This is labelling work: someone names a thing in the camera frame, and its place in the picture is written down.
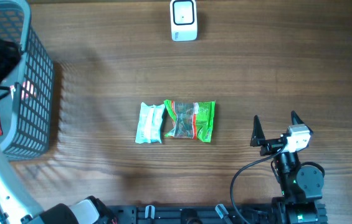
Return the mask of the red tissue pack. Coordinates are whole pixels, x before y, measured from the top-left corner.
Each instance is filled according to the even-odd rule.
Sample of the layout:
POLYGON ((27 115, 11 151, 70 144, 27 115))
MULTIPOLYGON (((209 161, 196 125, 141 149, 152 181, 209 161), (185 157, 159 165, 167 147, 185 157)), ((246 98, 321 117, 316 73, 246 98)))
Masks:
MULTIPOLYGON (((15 98, 15 93, 17 91, 16 84, 10 86, 10 94, 12 100, 15 98)), ((23 82, 21 85, 21 100, 26 100, 30 96, 36 97, 37 96, 37 89, 30 81, 23 82)))

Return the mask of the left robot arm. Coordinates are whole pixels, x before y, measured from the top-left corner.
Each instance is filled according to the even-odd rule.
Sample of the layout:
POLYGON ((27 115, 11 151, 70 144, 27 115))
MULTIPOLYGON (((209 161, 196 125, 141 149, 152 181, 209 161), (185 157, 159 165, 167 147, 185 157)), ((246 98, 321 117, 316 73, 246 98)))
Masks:
MULTIPOLYGON (((21 61, 19 46, 0 39, 1 82, 21 61)), ((0 223, 117 223, 115 214, 89 196, 68 206, 60 203, 44 210, 24 189, 0 148, 0 223)))

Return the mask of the teal wipes pack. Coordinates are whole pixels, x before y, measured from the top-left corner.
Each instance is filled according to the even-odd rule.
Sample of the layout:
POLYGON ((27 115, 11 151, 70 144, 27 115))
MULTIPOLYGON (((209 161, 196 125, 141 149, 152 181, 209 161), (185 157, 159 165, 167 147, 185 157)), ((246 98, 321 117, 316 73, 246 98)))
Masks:
POLYGON ((138 144, 159 142, 165 105, 150 105, 142 102, 135 142, 138 144))

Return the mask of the green gummy candy bag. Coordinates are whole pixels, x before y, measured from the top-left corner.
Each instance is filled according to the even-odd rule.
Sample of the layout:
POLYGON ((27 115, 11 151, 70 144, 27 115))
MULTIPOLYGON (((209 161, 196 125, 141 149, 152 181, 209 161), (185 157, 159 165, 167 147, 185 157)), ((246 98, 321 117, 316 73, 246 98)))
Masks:
POLYGON ((211 142, 215 101, 182 103, 164 100, 164 105, 173 122, 173 129, 165 134, 167 138, 198 139, 202 142, 211 142))

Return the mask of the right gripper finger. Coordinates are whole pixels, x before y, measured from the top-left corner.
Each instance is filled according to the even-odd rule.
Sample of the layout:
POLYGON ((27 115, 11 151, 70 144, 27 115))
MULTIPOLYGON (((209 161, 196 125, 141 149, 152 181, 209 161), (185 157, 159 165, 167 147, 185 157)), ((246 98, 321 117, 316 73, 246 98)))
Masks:
POLYGON ((291 120, 293 125, 304 124, 308 128, 310 134, 313 134, 312 129, 300 119, 300 117, 297 115, 295 111, 291 111, 291 120))
POLYGON ((252 137, 250 140, 250 146, 252 146, 252 147, 264 146, 265 141, 266 141, 266 139, 265 139, 264 132, 262 130, 260 119, 257 115, 255 115, 252 137))

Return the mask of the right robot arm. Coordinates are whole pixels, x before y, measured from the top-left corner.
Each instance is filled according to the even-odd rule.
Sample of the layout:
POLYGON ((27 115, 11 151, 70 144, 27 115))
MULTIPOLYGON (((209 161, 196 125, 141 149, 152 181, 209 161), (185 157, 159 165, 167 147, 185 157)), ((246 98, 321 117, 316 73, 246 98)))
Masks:
POLYGON ((309 147, 313 131, 291 112, 292 124, 279 138, 267 139, 258 116, 250 146, 260 147, 260 155, 271 160, 270 166, 280 185, 281 197, 272 199, 272 215, 276 223, 320 223, 325 170, 316 162, 301 162, 298 153, 309 147))

